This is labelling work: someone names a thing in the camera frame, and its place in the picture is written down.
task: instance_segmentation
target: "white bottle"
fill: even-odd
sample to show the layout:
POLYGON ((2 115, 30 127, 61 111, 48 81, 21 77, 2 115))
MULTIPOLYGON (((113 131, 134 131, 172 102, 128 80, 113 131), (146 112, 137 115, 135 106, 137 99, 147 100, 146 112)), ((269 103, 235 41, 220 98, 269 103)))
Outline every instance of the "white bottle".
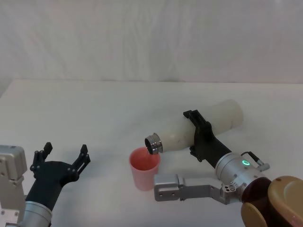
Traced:
MULTIPOLYGON (((243 112, 234 100, 225 100, 216 105, 199 110, 203 118, 212 125, 214 135, 235 128, 243 122, 243 112)), ((195 126, 186 117, 177 117, 163 131, 145 139, 151 154, 169 150, 181 150, 194 144, 195 126)))

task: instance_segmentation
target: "metal cylinder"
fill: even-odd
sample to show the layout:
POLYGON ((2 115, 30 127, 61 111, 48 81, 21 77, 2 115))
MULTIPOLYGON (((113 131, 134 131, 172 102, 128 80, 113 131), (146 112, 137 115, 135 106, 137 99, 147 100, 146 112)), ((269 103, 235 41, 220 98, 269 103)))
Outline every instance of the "metal cylinder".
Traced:
POLYGON ((146 137, 145 145, 151 155, 155 155, 163 152, 161 139, 156 133, 146 137))
POLYGON ((21 227, 49 227, 52 212, 46 206, 37 202, 26 202, 25 213, 21 227))

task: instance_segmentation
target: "white wall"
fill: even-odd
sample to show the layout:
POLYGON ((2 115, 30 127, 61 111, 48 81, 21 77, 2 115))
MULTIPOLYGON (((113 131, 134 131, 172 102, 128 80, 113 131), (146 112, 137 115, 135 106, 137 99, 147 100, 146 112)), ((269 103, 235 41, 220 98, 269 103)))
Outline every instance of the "white wall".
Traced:
POLYGON ((1 78, 302 83, 302 73, 302 0, 0 2, 1 78))

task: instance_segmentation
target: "silver metal bracket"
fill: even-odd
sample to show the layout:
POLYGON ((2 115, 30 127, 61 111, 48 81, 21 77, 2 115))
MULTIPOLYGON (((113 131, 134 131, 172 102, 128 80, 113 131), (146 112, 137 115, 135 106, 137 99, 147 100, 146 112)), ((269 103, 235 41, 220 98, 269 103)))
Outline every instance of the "silver metal bracket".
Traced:
POLYGON ((155 175, 154 194, 156 201, 184 201, 205 197, 223 204, 239 201, 233 185, 223 185, 221 181, 213 178, 187 179, 176 174, 155 175))
POLYGON ((21 147, 0 145, 0 227, 22 221, 25 198, 22 181, 27 170, 21 147))

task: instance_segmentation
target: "plastic cup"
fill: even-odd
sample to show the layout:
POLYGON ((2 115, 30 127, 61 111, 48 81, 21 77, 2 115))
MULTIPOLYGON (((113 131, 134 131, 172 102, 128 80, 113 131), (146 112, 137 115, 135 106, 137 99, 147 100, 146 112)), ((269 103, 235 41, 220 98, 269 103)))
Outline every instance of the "plastic cup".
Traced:
POLYGON ((153 176, 158 173, 160 155, 150 155, 147 148, 137 148, 129 156, 134 184, 141 191, 153 189, 153 176))

